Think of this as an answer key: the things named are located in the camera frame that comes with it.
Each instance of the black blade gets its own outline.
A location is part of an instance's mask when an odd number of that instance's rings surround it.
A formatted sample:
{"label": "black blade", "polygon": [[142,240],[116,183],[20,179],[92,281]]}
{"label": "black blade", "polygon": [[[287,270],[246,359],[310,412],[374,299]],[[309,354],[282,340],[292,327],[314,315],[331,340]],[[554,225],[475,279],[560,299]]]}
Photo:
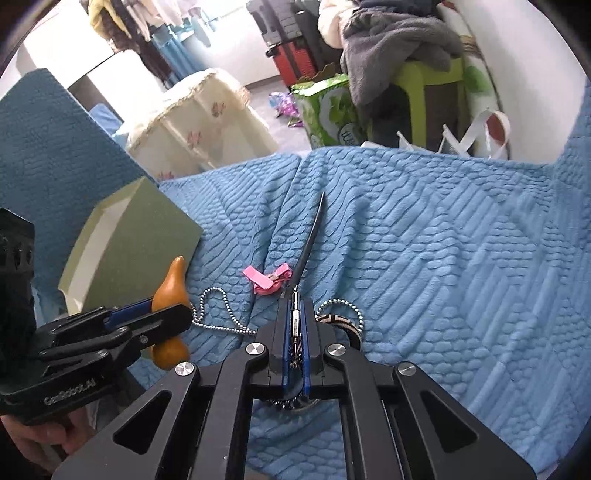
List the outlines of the black blade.
{"label": "black blade", "polygon": [[312,252],[312,247],[314,246],[314,242],[316,241],[316,236],[318,235],[318,230],[320,229],[320,222],[322,221],[322,217],[324,216],[325,210],[326,195],[324,194],[324,192],[322,192],[318,204],[318,210],[316,210],[316,217],[314,217],[314,223],[312,224],[312,230],[310,231],[308,240],[306,240],[306,244],[304,245],[304,248],[301,251],[300,257],[295,265],[290,281],[287,284],[287,287],[285,288],[283,293],[281,294],[281,298],[284,298],[287,295],[291,295],[295,287],[300,283],[301,276],[304,273],[304,269],[306,268],[306,264],[308,263],[308,258],[310,257],[310,252]]}

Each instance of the gray floor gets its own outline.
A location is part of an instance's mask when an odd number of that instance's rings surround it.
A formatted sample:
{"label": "gray floor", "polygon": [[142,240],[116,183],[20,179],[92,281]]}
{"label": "gray floor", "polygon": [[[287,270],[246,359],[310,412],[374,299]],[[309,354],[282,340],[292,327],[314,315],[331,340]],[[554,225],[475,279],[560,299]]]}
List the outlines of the gray floor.
{"label": "gray floor", "polygon": [[287,87],[280,79],[269,79],[248,87],[251,92],[251,107],[269,125],[269,131],[279,144],[281,153],[297,153],[306,155],[310,152],[310,142],[303,128],[287,126],[287,118],[277,118],[277,113],[269,106],[269,94],[271,92],[287,92]]}

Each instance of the purple plastic bag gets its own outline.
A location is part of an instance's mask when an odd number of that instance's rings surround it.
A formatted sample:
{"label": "purple plastic bag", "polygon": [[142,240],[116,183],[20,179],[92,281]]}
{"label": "purple plastic bag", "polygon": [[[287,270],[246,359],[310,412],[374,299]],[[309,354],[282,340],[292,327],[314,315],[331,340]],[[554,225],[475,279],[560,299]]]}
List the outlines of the purple plastic bag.
{"label": "purple plastic bag", "polygon": [[269,94],[269,105],[277,111],[277,116],[285,115],[290,118],[290,127],[304,126],[292,94],[272,92]]}

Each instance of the green stool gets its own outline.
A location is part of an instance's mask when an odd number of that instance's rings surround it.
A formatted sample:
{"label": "green stool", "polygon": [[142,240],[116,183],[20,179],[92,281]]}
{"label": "green stool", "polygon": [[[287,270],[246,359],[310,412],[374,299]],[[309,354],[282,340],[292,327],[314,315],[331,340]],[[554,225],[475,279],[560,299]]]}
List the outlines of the green stool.
{"label": "green stool", "polygon": [[410,60],[405,62],[402,70],[392,81],[408,95],[410,106],[412,143],[418,147],[427,148],[427,108],[425,101],[425,88],[432,85],[447,85],[457,83],[458,100],[458,138],[461,138],[469,123],[469,114],[466,105],[466,93],[464,90],[464,68],[462,59],[452,60],[449,72],[440,72],[428,67],[420,61]]}

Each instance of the pink hair clip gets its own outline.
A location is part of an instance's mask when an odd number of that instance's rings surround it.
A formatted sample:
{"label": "pink hair clip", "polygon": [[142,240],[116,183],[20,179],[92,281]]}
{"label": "pink hair clip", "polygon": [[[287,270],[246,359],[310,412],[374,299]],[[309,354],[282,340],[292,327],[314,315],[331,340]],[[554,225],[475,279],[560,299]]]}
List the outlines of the pink hair clip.
{"label": "pink hair clip", "polygon": [[243,273],[254,283],[254,290],[258,295],[275,293],[285,280],[291,278],[291,268],[287,263],[281,264],[273,273],[267,275],[263,275],[252,265],[246,267]]}

